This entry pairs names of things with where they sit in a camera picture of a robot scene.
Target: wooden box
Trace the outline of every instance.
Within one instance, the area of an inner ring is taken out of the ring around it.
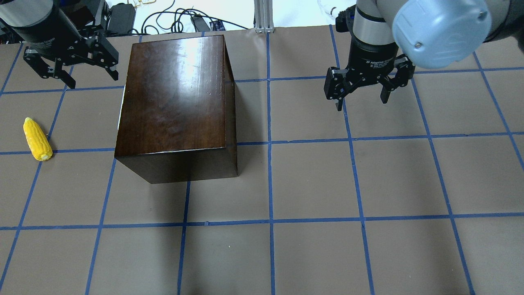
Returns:
[[[224,36],[133,44],[115,158],[149,183],[238,175]]]

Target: yellow corn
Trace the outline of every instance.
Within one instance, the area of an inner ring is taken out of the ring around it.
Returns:
[[[51,158],[53,150],[47,141],[46,135],[37,122],[31,118],[26,118],[24,122],[24,133],[26,135],[27,144],[33,154],[33,157],[39,161],[45,161]]]

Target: metal bracket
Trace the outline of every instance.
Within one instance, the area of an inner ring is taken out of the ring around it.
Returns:
[[[273,0],[255,0],[255,31],[273,33]]]

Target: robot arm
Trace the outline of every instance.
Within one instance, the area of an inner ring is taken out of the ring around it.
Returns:
[[[336,18],[337,32],[350,32],[352,40],[346,68],[327,71],[326,98],[340,111],[346,95],[379,83],[387,103],[413,77],[413,64],[443,68],[511,35],[522,48],[523,25],[522,0],[357,0]],[[404,54],[396,57],[399,47]]]
[[[61,79],[69,88],[75,80],[62,66],[87,63],[105,68],[118,80],[118,51],[96,31],[83,38],[54,0],[0,0],[0,18],[30,43],[24,61],[42,78]],[[42,57],[54,62],[49,66]]]

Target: white floor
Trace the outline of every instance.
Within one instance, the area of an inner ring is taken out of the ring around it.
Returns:
[[[107,0],[109,6],[121,3],[122,0]],[[128,0],[129,3],[139,4],[138,0]],[[330,16],[331,9],[334,16],[339,11],[354,5],[356,0],[285,0],[273,1],[273,23],[275,27],[306,27],[334,24],[334,17]],[[136,9],[135,29],[140,31],[146,17],[154,12],[159,12],[171,5],[171,0],[141,0],[141,5]],[[221,18],[247,28],[253,27],[254,2],[239,0],[176,0],[175,5],[169,9],[174,12],[177,8],[195,8],[207,13],[209,16]],[[155,25],[161,33],[162,30],[155,23],[156,16],[151,17],[147,24]],[[184,32],[194,32],[189,16],[182,18]],[[159,20],[163,27],[169,27],[173,23],[173,17],[164,14]],[[224,24],[226,30],[240,29],[230,24]],[[154,29],[148,29],[149,34],[156,34]]]

